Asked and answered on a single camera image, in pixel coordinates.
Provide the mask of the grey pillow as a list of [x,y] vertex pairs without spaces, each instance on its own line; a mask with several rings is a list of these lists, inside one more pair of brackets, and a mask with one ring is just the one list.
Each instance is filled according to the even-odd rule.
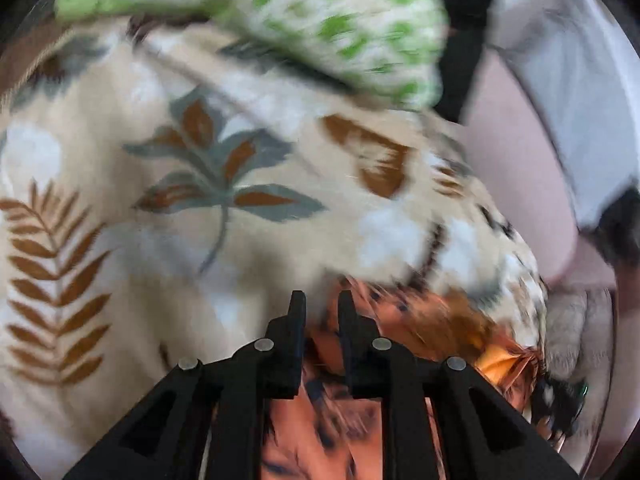
[[639,181],[639,55],[603,0],[497,0],[491,40],[532,100],[578,226]]

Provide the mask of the beige leaf print blanket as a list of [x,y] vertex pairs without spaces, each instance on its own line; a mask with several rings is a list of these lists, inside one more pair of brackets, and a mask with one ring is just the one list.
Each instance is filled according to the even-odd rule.
[[78,26],[1,109],[1,426],[65,476],[183,358],[338,284],[419,284],[540,352],[532,251],[458,128],[378,110],[209,27]]

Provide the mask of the green white patterned pillow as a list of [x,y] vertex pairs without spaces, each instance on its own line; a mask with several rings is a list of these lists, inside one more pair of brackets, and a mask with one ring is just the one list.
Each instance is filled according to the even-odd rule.
[[55,12],[198,14],[402,110],[442,96],[444,0],[55,0]]

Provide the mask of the orange black floral garment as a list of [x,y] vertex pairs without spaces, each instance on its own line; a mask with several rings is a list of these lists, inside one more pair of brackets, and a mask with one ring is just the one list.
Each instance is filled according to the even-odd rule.
[[338,296],[416,358],[457,356],[522,416],[541,372],[541,355],[473,309],[462,292],[438,296],[419,284],[382,287],[344,278],[322,320],[306,331],[302,382],[291,400],[271,402],[262,442],[265,479],[385,479],[381,402],[350,394],[338,330]]

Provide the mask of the black garment on pillow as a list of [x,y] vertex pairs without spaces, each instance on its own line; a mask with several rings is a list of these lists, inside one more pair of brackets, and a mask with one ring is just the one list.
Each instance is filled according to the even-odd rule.
[[442,96],[434,110],[448,122],[460,122],[483,53],[492,0],[442,0],[450,21],[438,63]]

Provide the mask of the dark furry cushion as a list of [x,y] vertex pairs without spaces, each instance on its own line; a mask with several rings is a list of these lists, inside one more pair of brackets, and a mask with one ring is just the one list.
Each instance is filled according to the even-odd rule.
[[639,221],[639,189],[632,186],[603,211],[599,223],[586,232],[586,237],[611,266],[638,266]]

